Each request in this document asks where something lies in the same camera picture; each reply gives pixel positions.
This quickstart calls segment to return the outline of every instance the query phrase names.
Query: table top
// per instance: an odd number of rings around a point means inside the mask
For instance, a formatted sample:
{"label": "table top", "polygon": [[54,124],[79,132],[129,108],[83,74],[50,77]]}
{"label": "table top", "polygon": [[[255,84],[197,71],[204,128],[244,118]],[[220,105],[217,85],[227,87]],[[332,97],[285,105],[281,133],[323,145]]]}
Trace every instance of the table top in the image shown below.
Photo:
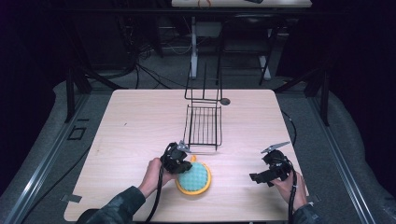
{"label": "table top", "polygon": [[[268,170],[262,149],[290,141],[274,92],[223,90],[223,97],[231,103],[221,106],[221,146],[217,151],[214,147],[191,147],[194,152],[208,152],[196,155],[211,171],[211,186],[190,196],[170,181],[163,187],[151,221],[288,219],[288,206],[276,188],[257,184],[249,176]],[[149,161],[161,157],[169,143],[183,139],[189,103],[183,90],[114,91],[73,191],[81,200],[69,202],[64,218],[77,220],[85,210],[100,208],[130,186],[139,186]],[[301,172],[292,145],[280,150]],[[146,220],[155,194],[147,198],[134,221]]]}
{"label": "table top", "polygon": [[310,0],[263,0],[260,4],[245,0],[172,0],[173,7],[311,7]]}

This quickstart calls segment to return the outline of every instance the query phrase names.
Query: chair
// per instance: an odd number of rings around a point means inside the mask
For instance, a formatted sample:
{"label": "chair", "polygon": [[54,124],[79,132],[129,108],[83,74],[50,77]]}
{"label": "chair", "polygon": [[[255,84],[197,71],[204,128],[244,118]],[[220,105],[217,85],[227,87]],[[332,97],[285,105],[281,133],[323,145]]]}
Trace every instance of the chair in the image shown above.
{"label": "chair", "polygon": [[[285,19],[273,15],[237,15],[225,21],[219,34],[217,79],[223,76],[222,69],[261,69],[261,85],[277,33],[285,24]],[[240,66],[235,62],[233,65],[223,66],[222,58],[228,54],[236,54],[238,59],[245,55],[255,55],[260,65]]]}

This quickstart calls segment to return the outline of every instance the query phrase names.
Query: round sponge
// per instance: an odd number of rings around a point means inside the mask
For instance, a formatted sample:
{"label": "round sponge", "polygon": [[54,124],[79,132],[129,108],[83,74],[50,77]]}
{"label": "round sponge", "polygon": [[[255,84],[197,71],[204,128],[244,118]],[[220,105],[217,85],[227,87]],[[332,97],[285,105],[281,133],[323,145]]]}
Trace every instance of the round sponge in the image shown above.
{"label": "round sponge", "polygon": [[211,174],[209,168],[195,161],[195,156],[191,159],[192,167],[189,171],[179,174],[176,180],[177,188],[188,195],[196,195],[205,192],[211,182]]}

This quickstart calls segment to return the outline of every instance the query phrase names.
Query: black sleeve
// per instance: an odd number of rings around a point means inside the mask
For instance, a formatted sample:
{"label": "black sleeve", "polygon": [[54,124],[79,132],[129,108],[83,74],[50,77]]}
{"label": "black sleeve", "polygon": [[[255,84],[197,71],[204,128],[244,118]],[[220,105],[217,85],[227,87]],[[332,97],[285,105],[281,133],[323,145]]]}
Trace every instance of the black sleeve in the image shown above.
{"label": "black sleeve", "polygon": [[312,224],[312,223],[325,223],[322,217],[320,217],[315,208],[310,204],[306,204],[293,214],[294,224]]}
{"label": "black sleeve", "polygon": [[132,223],[133,215],[145,201],[139,189],[130,187],[97,210],[86,223]]}

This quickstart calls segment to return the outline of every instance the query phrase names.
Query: human hand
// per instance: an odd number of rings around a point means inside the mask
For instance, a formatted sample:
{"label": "human hand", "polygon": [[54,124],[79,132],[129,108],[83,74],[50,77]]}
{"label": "human hand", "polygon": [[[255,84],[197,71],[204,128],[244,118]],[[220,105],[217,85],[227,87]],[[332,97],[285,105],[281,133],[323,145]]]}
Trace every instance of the human hand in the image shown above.
{"label": "human hand", "polygon": [[[296,211],[297,209],[308,203],[308,201],[306,200],[304,179],[298,172],[296,172],[296,176],[297,176],[297,189],[296,189],[296,194],[294,196],[293,211]],[[288,178],[286,178],[284,181],[275,179],[272,180],[271,183],[273,183],[276,186],[283,200],[285,200],[286,203],[289,203],[291,188],[293,186],[293,172],[290,172]]]}
{"label": "human hand", "polygon": [[[160,174],[162,163],[160,158],[154,158],[148,163],[148,169],[145,177],[139,186],[140,191],[147,198],[154,190],[158,188],[158,176]],[[163,169],[163,186],[171,179],[175,179],[177,175],[171,175],[168,171]]]}

